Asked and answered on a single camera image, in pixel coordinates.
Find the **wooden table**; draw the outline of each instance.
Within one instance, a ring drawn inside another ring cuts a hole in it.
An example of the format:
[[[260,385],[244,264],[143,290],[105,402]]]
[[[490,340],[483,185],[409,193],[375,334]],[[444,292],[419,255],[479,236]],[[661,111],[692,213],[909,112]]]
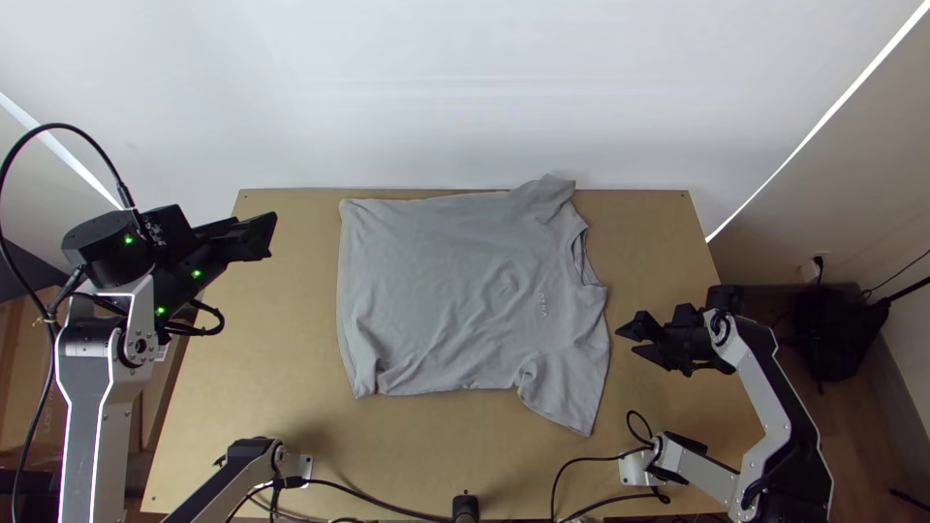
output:
[[[226,315],[223,334],[192,340],[171,399],[142,507],[169,512],[216,469],[236,439],[282,438],[311,453],[314,477],[340,481],[396,505],[450,513],[465,489],[488,519],[547,518],[559,467],[577,456],[608,456],[637,445],[624,421],[641,412],[655,430],[702,441],[737,465],[762,431],[735,376],[702,371],[691,379],[631,353],[612,337],[610,369],[594,434],[588,439],[533,414],[511,390],[463,390],[356,400],[336,344],[336,260],[345,198],[414,199],[440,191],[247,190],[234,214],[278,213],[272,258],[235,263],[206,294]],[[691,199],[672,191],[579,191],[573,202],[591,226],[588,254],[609,288],[611,330],[636,310],[660,322],[675,304],[702,304],[718,283]],[[569,468],[558,514],[624,487],[614,463]],[[718,511],[693,487],[668,488],[671,505],[635,500],[597,515]],[[343,493],[312,485],[282,495],[305,516],[401,519]],[[242,515],[262,515],[246,504]]]

